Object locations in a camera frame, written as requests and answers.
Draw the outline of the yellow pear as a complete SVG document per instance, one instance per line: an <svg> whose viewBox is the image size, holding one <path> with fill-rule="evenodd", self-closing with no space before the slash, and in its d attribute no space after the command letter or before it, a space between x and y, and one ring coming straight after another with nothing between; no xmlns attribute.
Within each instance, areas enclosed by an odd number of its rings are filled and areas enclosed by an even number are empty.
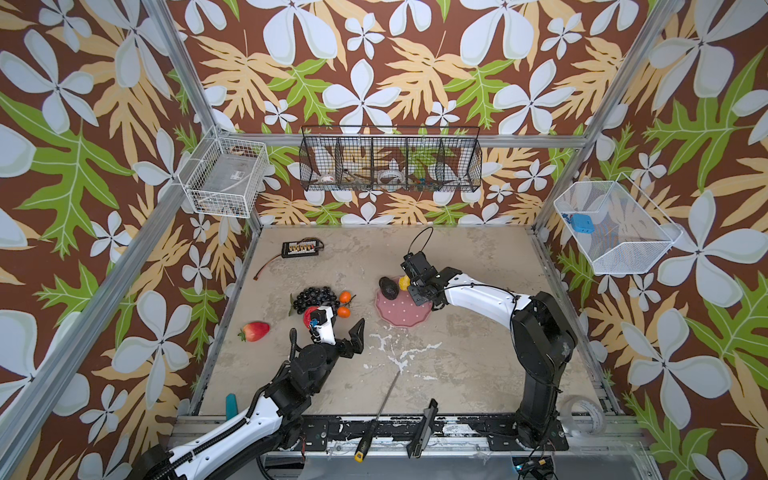
<svg viewBox="0 0 768 480"><path fill-rule="evenodd" d="M411 285L411 279L407 275L404 275L399 278L398 286L401 291L407 291L410 285Z"/></svg>

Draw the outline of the pink dotted plate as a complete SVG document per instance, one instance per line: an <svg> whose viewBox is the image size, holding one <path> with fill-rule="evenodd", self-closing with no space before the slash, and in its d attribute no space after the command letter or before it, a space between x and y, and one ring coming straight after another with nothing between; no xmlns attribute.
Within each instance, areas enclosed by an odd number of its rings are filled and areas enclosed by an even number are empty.
<svg viewBox="0 0 768 480"><path fill-rule="evenodd" d="M378 290L374 305L382 320L395 327L403 328L410 328L423 323L432 312L431 302L417 305L406 291L399 291L394 300L389 300L381 290Z"/></svg>

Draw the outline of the dark avocado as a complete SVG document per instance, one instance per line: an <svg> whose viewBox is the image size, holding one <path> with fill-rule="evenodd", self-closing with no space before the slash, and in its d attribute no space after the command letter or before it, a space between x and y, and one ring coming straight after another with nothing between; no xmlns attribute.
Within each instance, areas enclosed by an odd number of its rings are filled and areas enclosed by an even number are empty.
<svg viewBox="0 0 768 480"><path fill-rule="evenodd" d="M378 285L382 296L390 301L397 299L400 289L398 283L389 277L381 277L378 281Z"/></svg>

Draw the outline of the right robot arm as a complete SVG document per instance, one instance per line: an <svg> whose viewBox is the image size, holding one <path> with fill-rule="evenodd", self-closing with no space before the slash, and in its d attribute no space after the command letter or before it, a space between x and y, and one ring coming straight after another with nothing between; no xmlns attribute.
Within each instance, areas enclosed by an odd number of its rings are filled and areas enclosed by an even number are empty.
<svg viewBox="0 0 768 480"><path fill-rule="evenodd" d="M439 271L421 251L406 254L401 268L410 280L408 292L416 304L431 303L434 310L447 305L462 307L510 330L526 373L516 411L518 439L528 448L547 443L555 432L560 380L578 344L557 300L544 291L535 295L511 292L452 267Z"/></svg>

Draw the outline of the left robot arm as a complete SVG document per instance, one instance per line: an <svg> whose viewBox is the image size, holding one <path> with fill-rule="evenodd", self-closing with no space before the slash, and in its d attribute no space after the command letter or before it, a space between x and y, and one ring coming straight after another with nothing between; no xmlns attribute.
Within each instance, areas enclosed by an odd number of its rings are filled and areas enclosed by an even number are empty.
<svg viewBox="0 0 768 480"><path fill-rule="evenodd" d="M273 379L261 387L245 410L208 433L172 449L155 446L141 454L129 479L223 479L252 459L293 446L300 437L303 413L311 406L340 358L364 350L365 320L347 339L333 344L296 345Z"/></svg>

